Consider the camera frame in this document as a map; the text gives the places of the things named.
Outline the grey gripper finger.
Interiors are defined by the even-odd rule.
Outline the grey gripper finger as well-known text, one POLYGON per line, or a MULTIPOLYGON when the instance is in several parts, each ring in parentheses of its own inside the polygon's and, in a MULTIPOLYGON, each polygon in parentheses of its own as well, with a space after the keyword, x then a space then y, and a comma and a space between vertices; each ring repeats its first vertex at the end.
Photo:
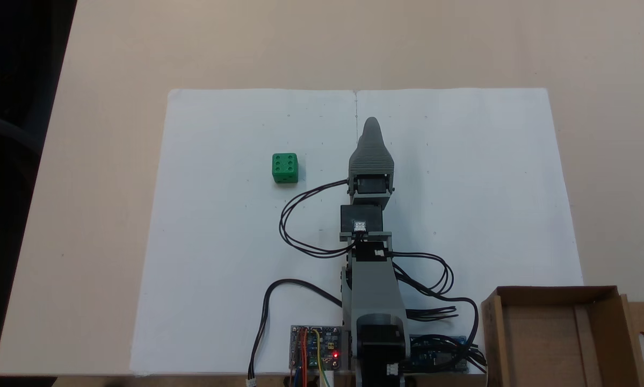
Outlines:
POLYGON ((394 167, 394 160, 384 143, 378 119, 367 118, 357 147, 349 159, 348 184, 355 175, 391 175, 393 193, 394 167))

